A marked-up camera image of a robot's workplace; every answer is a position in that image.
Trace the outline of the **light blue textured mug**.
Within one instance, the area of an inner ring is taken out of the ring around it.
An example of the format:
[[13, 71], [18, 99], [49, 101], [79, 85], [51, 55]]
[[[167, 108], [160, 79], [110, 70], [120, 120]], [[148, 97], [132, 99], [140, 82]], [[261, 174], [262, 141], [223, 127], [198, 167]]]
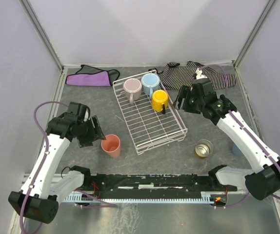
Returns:
[[160, 78], [158, 75], [149, 73], [141, 78], [143, 92], [152, 98], [153, 93], [160, 87]]

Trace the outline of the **yellow plastic cup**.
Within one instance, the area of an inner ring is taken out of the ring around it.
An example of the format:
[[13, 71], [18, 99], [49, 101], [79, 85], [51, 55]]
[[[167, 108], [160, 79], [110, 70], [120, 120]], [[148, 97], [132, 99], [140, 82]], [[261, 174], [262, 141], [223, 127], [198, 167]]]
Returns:
[[152, 94], [152, 108], [161, 112], [163, 115], [166, 114], [166, 108], [168, 107], [169, 95], [164, 90], [156, 90]]

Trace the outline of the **pink plastic cup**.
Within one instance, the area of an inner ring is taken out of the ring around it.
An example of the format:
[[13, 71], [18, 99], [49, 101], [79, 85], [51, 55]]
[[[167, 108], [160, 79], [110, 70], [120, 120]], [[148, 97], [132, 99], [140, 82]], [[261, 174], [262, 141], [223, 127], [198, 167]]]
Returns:
[[105, 136], [105, 140], [101, 141], [102, 149], [113, 158], [120, 155], [120, 138], [115, 134], [109, 134]]

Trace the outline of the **lilac textured mug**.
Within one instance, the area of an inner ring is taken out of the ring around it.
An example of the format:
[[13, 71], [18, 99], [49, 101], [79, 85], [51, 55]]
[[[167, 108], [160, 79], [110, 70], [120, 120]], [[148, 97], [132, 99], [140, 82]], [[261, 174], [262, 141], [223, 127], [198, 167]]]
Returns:
[[131, 105], [141, 97], [142, 83], [139, 79], [129, 78], [123, 84], [125, 96]]

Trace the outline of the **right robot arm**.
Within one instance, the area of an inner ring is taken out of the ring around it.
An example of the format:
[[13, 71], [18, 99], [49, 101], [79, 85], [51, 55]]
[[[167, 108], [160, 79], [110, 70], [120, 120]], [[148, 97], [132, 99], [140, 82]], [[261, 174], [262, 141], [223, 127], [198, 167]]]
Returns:
[[213, 171], [220, 184], [244, 188], [257, 200], [280, 190], [280, 156], [254, 133], [225, 95], [217, 96], [208, 78], [181, 86], [174, 106], [210, 120], [229, 136], [248, 160], [250, 170], [229, 166], [215, 168]]

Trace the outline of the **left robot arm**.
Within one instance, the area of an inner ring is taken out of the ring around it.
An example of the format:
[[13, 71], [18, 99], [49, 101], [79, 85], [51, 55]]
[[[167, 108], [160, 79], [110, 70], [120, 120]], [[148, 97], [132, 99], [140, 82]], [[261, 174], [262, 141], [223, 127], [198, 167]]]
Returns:
[[68, 195], [92, 182], [90, 169], [73, 166], [57, 184], [51, 184], [64, 152], [73, 139], [82, 148], [105, 136], [97, 116], [91, 116], [88, 106], [76, 102], [70, 102], [66, 112], [52, 118], [42, 133], [44, 144], [32, 172], [19, 191], [10, 193], [8, 201], [20, 216], [49, 224]]

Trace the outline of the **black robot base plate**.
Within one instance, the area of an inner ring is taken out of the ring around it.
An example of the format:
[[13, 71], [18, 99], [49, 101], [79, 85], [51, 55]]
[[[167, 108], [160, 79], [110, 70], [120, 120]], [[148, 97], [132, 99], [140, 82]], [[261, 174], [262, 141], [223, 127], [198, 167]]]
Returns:
[[202, 192], [237, 191], [221, 185], [210, 175], [118, 175], [90, 176], [80, 190], [93, 192], [97, 198], [200, 198]]

